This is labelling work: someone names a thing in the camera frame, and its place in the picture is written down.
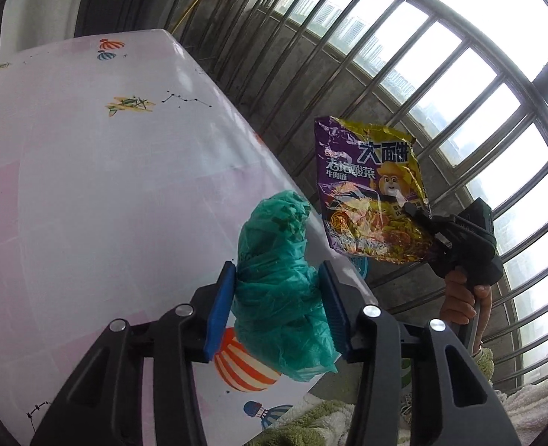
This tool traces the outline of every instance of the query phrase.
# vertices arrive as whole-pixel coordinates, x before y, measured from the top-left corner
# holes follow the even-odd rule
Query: human hand
[[[466,325],[474,318],[474,296],[466,285],[466,276],[462,271],[452,270],[445,278],[445,300],[439,311],[439,318],[448,323]],[[489,285],[477,285],[474,294],[480,301],[480,315],[478,317],[478,328],[474,337],[473,354],[480,350],[480,340],[483,332],[489,323],[493,298]]]

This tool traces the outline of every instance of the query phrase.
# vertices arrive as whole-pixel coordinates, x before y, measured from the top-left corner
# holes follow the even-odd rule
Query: towel
[[[548,379],[528,384],[509,397],[498,395],[522,446],[528,446],[548,423]]]
[[[354,406],[307,394],[245,446],[344,446]]]
[[[495,391],[522,446],[529,446],[548,423],[548,379],[526,385],[507,397]],[[272,426],[245,446],[345,446],[354,406],[308,394]],[[398,446],[409,446],[410,431],[401,422]]]

